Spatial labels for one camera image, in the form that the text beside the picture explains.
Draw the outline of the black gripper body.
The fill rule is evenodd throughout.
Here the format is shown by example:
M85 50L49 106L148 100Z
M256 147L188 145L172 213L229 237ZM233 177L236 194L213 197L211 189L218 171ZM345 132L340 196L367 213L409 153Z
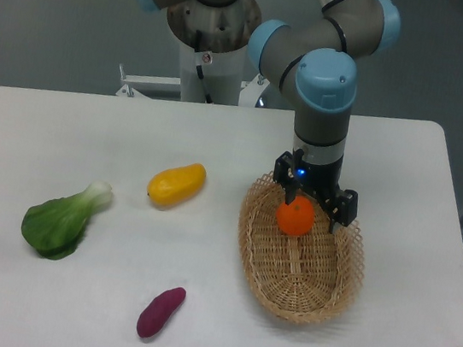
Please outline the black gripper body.
M285 197L294 199L299 190L306 192L318 203L334 204L337 197L338 180L340 178L343 156L325 165L311 163L306 160L307 148L296 147L292 153L292 181L285 188Z

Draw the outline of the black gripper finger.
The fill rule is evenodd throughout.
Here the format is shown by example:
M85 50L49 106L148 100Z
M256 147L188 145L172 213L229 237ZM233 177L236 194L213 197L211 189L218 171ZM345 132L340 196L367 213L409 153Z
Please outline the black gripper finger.
M301 167L303 155L303 149L297 149L292 153L286 151L275 162L273 181L283 188L284 202L288 205L294 202L297 191L301 188L298 169Z
M346 227L357 216L358 193L354 190L336 189L324 199L324 211L329 217L328 231L334 234L340 226Z

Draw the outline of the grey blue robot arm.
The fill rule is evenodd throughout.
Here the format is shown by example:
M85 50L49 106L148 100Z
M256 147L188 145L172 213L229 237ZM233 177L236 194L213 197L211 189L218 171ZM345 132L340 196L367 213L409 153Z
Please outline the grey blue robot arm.
M255 0L137 0L165 10L180 48L185 102L236 104L249 60L295 111L291 150L275 162L285 201L305 192L330 228L349 226L358 195L339 186L349 117L357 87L355 61L386 49L400 35L390 0L319 0L320 21L300 30L264 21Z

